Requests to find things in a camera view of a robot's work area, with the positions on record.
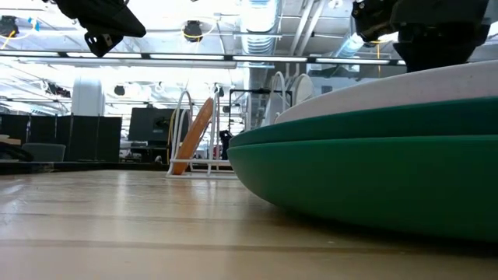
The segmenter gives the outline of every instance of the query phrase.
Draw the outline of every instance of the black equipment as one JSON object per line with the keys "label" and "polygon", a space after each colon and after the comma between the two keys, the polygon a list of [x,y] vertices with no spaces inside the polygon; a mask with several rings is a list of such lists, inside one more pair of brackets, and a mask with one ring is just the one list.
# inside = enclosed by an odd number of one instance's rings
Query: black equipment
{"label": "black equipment", "polygon": [[228,160],[228,148],[230,147],[230,139],[233,138],[233,135],[230,131],[220,131],[219,138],[221,139],[221,143],[223,146],[223,150],[221,153],[221,159]]}
{"label": "black equipment", "polygon": [[[133,108],[128,140],[166,142],[170,131],[170,125],[174,125],[170,123],[173,112],[174,109]],[[182,113],[183,110],[180,110],[179,117],[181,117]],[[180,126],[182,127],[182,141],[188,132],[189,121],[187,115],[185,115],[184,121]]]}
{"label": "black equipment", "polygon": [[19,27],[16,25],[15,16],[0,16],[0,35],[4,37],[16,37],[19,34]]}
{"label": "black equipment", "polygon": [[464,64],[486,41],[489,0],[364,0],[353,3],[365,42],[398,32],[395,50],[408,72]]}
{"label": "black equipment", "polygon": [[189,20],[184,27],[185,40],[191,43],[198,43],[202,40],[201,23],[198,20]]}
{"label": "black equipment", "polygon": [[85,42],[101,58],[124,38],[144,37],[146,28],[133,15],[124,0],[42,0],[57,4],[70,19],[77,19],[88,31]]}
{"label": "black equipment", "polygon": [[48,82],[47,85],[48,85],[48,89],[46,90],[47,93],[71,98],[71,92],[68,91],[67,89],[63,89],[52,82]]}
{"label": "black equipment", "polygon": [[0,135],[21,140],[21,145],[28,142],[30,116],[0,114]]}
{"label": "black equipment", "polygon": [[125,88],[123,86],[115,86],[114,93],[117,96],[123,96],[126,93],[126,91],[125,91]]}

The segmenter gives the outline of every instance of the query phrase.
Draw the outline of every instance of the ceiling light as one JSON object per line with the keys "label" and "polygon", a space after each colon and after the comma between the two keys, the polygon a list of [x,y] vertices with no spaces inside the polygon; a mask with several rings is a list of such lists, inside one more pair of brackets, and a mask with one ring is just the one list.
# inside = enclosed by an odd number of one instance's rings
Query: ceiling light
{"label": "ceiling light", "polygon": [[39,56],[39,57],[58,57],[59,54],[50,51],[0,51],[3,56]]}
{"label": "ceiling light", "polygon": [[235,56],[233,56],[233,60],[234,61],[256,61],[256,62],[306,62],[307,58],[235,55]]}
{"label": "ceiling light", "polygon": [[92,53],[67,53],[70,58],[96,58]]}
{"label": "ceiling light", "polygon": [[103,58],[142,58],[141,54],[108,53]]}
{"label": "ceiling light", "polygon": [[126,93],[126,91],[123,86],[115,86],[114,93],[116,93],[117,96],[123,96]]}
{"label": "ceiling light", "polygon": [[222,61],[225,59],[222,55],[210,54],[151,54],[153,59],[170,59],[170,60],[208,60]]}
{"label": "ceiling light", "polygon": [[347,65],[388,65],[391,62],[386,59],[317,58],[317,63],[347,64]]}
{"label": "ceiling light", "polygon": [[385,34],[379,37],[380,42],[398,42],[398,32],[394,32],[391,34]]}
{"label": "ceiling light", "polygon": [[488,37],[494,37],[498,34],[498,22],[491,23],[489,27]]}
{"label": "ceiling light", "polygon": [[27,99],[27,98],[12,98],[12,102],[31,102],[31,103],[52,103],[51,99]]}

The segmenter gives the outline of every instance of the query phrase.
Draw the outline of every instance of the pipe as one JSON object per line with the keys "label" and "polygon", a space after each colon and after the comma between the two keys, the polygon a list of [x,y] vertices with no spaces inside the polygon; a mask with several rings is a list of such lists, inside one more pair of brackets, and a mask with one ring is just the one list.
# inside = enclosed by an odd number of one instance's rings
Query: pipe
{"label": "pipe", "polygon": [[317,10],[313,14],[313,17],[311,18],[311,22],[306,30],[306,33],[304,34],[303,42],[299,46],[299,49],[297,50],[297,56],[303,55],[304,49],[308,45],[308,41],[311,38],[311,34],[313,33],[313,30],[315,26],[318,23],[318,20],[320,19],[321,13],[324,10],[325,5],[327,5],[327,0],[320,0],[317,6]]}
{"label": "pipe", "polygon": [[[270,34],[278,32],[279,16],[283,0],[242,0],[240,30],[257,33],[258,36],[242,37],[242,49],[249,55],[272,55],[275,53],[276,38]],[[267,65],[261,62],[248,62],[247,65]],[[263,87],[268,75],[266,68],[244,69],[244,88],[259,89]],[[252,114],[252,104],[247,104]]]}
{"label": "pipe", "polygon": [[[341,46],[337,51],[324,54],[324,58],[353,58],[355,54],[363,47],[363,39],[356,34],[356,24],[353,17],[349,19],[349,31],[344,36]],[[307,74],[311,77],[322,77],[329,79],[336,75],[341,66],[335,65],[322,70],[312,70]]]}
{"label": "pipe", "polygon": [[[221,33],[218,22],[216,22],[216,28],[218,29],[218,32]],[[225,43],[223,42],[223,38],[221,35],[219,35],[219,45],[221,46],[221,51],[223,52],[223,54],[226,54]]]}
{"label": "pipe", "polygon": [[[20,28],[21,32],[28,32],[30,29]],[[32,36],[44,36],[44,37],[63,37],[63,36],[78,36],[83,35],[85,30],[40,30],[39,32],[34,33]],[[175,36],[180,35],[181,30],[147,30],[147,37],[164,37],[164,36]],[[294,32],[272,32],[272,33],[258,33],[258,32],[243,32],[243,31],[212,31],[209,34],[204,34],[207,36],[226,36],[226,37],[273,37],[273,38],[282,38],[282,37],[295,37],[296,33]],[[323,37],[323,38],[332,38],[332,39],[342,39],[344,36],[342,34],[336,33],[313,33],[314,37]]]}
{"label": "pipe", "polygon": [[293,43],[290,45],[289,55],[294,55],[296,52],[297,44],[301,38],[301,34],[303,33],[304,27],[306,26],[307,19],[310,16],[311,9],[313,8],[314,1],[307,0],[306,6],[303,10],[303,16],[301,16],[301,20],[299,21],[299,25],[297,26],[296,35],[294,36]]}
{"label": "pipe", "polygon": [[[217,14],[216,17],[231,17],[231,16],[240,16],[239,14]],[[291,16],[291,15],[282,15],[279,16],[282,19],[301,19],[302,16]],[[339,20],[349,20],[348,16],[321,16],[320,19],[339,19]]]}

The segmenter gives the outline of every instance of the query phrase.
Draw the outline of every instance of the ventilation duct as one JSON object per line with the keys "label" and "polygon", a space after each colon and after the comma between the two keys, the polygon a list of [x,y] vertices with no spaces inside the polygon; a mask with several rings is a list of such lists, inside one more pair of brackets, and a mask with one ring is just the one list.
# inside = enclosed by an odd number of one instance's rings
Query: ventilation duct
{"label": "ventilation duct", "polygon": [[[240,28],[243,32],[276,33],[282,0],[242,0]],[[242,37],[242,48],[247,55],[273,55],[276,38],[264,36]],[[250,62],[249,65],[264,63]],[[268,69],[249,68],[246,70],[244,86],[250,89],[261,88],[266,80]]]}

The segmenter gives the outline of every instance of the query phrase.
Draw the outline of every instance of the desk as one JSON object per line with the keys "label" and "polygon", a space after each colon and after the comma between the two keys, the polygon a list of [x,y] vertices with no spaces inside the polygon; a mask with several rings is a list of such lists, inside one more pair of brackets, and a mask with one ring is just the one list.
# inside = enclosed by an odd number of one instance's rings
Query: desk
{"label": "desk", "polygon": [[239,181],[164,175],[0,177],[2,279],[498,279],[491,247],[303,221]]}
{"label": "desk", "polygon": [[12,138],[0,138],[0,142],[10,145],[21,145],[21,140]]}
{"label": "desk", "polygon": [[120,148],[120,150],[130,150],[132,153],[142,155],[141,163],[154,163],[157,156],[161,156],[163,163],[167,163],[166,146],[140,146],[130,148]]}

